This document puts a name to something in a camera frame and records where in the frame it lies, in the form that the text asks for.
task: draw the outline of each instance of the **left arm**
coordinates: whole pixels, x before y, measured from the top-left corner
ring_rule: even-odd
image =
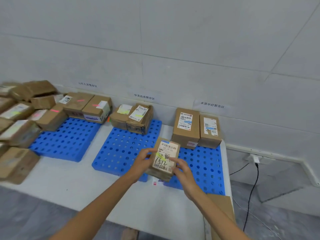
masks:
[[[146,160],[146,157],[149,156],[147,154],[156,151],[153,148],[141,150],[132,167],[125,175],[120,177],[93,202],[81,210],[58,233],[54,234],[50,240],[93,239],[122,196],[152,164],[151,160]]]

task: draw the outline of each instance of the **right arm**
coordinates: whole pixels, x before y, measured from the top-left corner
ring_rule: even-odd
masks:
[[[173,172],[182,184],[186,196],[194,202],[222,240],[250,240],[246,234],[196,184],[186,161],[170,158],[177,163]]]

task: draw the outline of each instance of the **blue plastic tray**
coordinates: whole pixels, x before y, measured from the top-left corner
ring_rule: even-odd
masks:
[[[216,149],[202,146],[195,149],[181,147],[179,158],[188,163],[196,183],[205,193],[225,195],[220,146]],[[182,190],[182,185],[175,175],[163,184]]]
[[[101,124],[67,118],[56,131],[44,131],[29,147],[40,156],[81,161]]]
[[[154,147],[161,126],[161,121],[152,120],[146,135],[113,128],[94,159],[92,167],[105,173],[124,175],[141,149]],[[139,181],[146,182],[147,179],[148,175],[144,173]]]

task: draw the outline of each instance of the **right hand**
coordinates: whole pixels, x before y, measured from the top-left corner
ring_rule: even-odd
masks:
[[[180,158],[169,157],[169,160],[177,163],[177,166],[172,169],[174,174],[179,179],[182,184],[183,191],[186,196],[193,200],[194,194],[197,193],[198,190],[201,191],[200,187],[196,184],[195,179],[192,175],[191,169],[188,166],[188,163]]]

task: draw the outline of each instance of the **black cable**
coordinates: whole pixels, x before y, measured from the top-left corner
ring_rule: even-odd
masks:
[[[234,173],[239,172],[241,169],[244,169],[248,164],[249,164],[249,163],[247,163],[246,165],[244,165],[244,166],[243,166],[242,168],[240,168],[238,171],[236,171],[236,172],[233,172],[233,173],[229,174],[229,176],[230,176],[230,175],[232,175],[232,174],[234,174]]]
[[[259,178],[259,166],[258,163],[255,163],[257,170],[258,170],[258,174],[257,174],[257,179],[256,182],[254,183],[252,190],[250,192],[250,196],[249,196],[249,201],[248,201],[248,211],[247,211],[247,217],[245,218],[245,222],[244,222],[244,226],[243,226],[243,232],[245,232],[245,228],[246,228],[246,224],[247,224],[247,220],[248,220],[248,216],[249,216],[249,206],[250,206],[250,199],[251,199],[251,195],[252,195],[252,191],[254,190],[255,185],[257,184],[258,178]]]

